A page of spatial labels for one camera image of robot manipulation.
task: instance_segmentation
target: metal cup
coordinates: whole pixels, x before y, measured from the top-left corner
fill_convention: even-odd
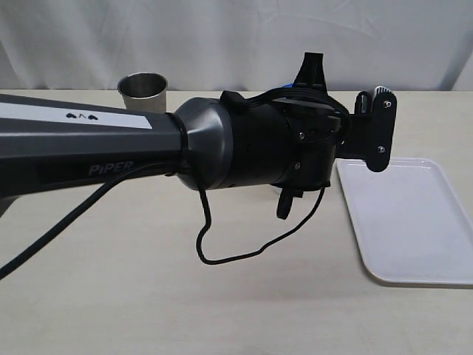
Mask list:
[[[126,109],[165,113],[168,81],[155,72],[136,72],[122,78],[117,90]]]

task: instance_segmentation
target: white curtain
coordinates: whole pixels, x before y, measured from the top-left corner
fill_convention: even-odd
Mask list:
[[[0,0],[0,88],[260,90],[313,51],[329,89],[473,89],[472,33],[472,0]]]

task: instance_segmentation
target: white plastic tray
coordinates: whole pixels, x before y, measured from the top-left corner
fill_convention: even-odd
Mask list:
[[[393,158],[381,173],[338,160],[361,259],[388,284],[473,285],[473,225],[439,165]]]

